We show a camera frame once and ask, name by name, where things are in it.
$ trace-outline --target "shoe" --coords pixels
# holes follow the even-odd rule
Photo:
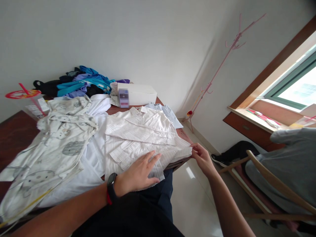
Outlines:
[[[221,160],[221,156],[216,156],[211,154],[211,159],[217,164],[220,164],[222,167],[227,167],[230,165],[230,162]]]

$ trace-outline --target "red item on window sill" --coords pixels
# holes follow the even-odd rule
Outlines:
[[[251,110],[251,109],[247,109],[247,111],[250,112],[250,113],[252,113],[252,114],[255,113],[255,111],[254,111],[254,110]],[[267,119],[271,119],[271,120],[273,120],[274,122],[276,122],[278,125],[282,125],[282,124],[278,123],[277,121],[275,121],[274,119],[269,118],[268,116],[264,116],[264,115],[256,115],[256,116],[259,117],[259,118],[261,118],[261,119],[263,119],[264,121],[266,121]]]

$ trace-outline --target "gray shirt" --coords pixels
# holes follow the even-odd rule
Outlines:
[[[316,128],[280,130],[270,139],[274,143],[284,143],[286,147],[260,154],[257,159],[300,197],[316,206]],[[272,187],[250,161],[246,164],[246,173],[287,213],[310,214]]]

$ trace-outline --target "chair leg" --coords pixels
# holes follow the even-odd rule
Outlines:
[[[244,217],[279,221],[316,221],[313,215],[244,213]]]
[[[243,158],[243,159],[241,159],[241,160],[239,160],[239,161],[236,161],[236,162],[232,163],[231,165],[229,165],[229,166],[227,166],[227,167],[221,169],[220,171],[218,171],[218,173],[221,174],[221,173],[224,173],[224,172],[226,172],[226,171],[228,171],[228,170],[231,170],[231,169],[234,168],[235,166],[238,166],[238,165],[240,165],[240,164],[242,164],[242,163],[244,163],[244,162],[246,162],[246,161],[248,161],[248,160],[250,160],[250,157],[249,157],[249,156],[247,156],[246,158]]]

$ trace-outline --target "window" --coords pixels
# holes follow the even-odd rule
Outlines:
[[[281,76],[276,86],[268,91],[264,98],[270,99],[296,109],[303,109],[316,103],[316,52],[314,47],[299,59]]]

